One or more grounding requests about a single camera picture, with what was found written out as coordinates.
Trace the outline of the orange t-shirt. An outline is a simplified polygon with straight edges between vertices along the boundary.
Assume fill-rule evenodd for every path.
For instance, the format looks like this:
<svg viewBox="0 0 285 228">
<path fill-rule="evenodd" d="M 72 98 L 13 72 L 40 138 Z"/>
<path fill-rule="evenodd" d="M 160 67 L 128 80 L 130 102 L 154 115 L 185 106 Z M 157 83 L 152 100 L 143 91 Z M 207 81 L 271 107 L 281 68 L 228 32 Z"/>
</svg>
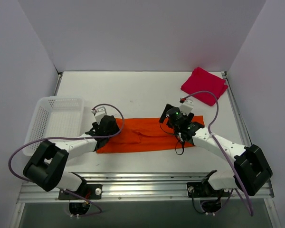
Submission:
<svg viewBox="0 0 285 228">
<path fill-rule="evenodd" d="M 180 149 L 173 130 L 159 118 L 128 118 L 120 134 L 111 138 L 97 153 L 153 152 Z"/>
</svg>

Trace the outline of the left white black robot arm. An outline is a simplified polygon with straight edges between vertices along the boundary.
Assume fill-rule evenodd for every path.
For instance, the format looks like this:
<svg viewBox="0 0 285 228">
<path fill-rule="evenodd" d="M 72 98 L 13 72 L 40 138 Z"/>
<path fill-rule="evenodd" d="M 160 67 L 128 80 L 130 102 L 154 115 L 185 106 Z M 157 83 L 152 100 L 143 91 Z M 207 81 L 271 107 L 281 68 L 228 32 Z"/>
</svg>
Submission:
<svg viewBox="0 0 285 228">
<path fill-rule="evenodd" d="M 45 191 L 66 189 L 75 199 L 81 199 L 88 191 L 84 178 L 65 170 L 68 160 L 88 152 L 96 152 L 110 140 L 109 135 L 119 132 L 114 116 L 105 115 L 100 123 L 81 135 L 82 140 L 67 142 L 42 141 L 23 170 L 23 175 Z"/>
</svg>

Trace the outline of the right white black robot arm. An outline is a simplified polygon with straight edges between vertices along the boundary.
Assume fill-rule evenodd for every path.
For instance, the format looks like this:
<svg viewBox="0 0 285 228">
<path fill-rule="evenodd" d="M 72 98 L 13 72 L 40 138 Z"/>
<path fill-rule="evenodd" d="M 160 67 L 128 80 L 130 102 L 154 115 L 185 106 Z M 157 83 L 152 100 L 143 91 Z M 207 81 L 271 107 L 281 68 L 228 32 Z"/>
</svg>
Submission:
<svg viewBox="0 0 285 228">
<path fill-rule="evenodd" d="M 182 104 L 175 107 L 166 104 L 161 114 L 160 123 L 167 120 L 167 126 L 182 143 L 203 148 L 226 160 L 230 171 L 211 171 L 203 180 L 202 192 L 207 196 L 218 190 L 240 189 L 249 196 L 254 196 L 273 176 L 261 148 L 257 145 L 245 146 L 229 141 L 193 120 L 191 107 Z"/>
</svg>

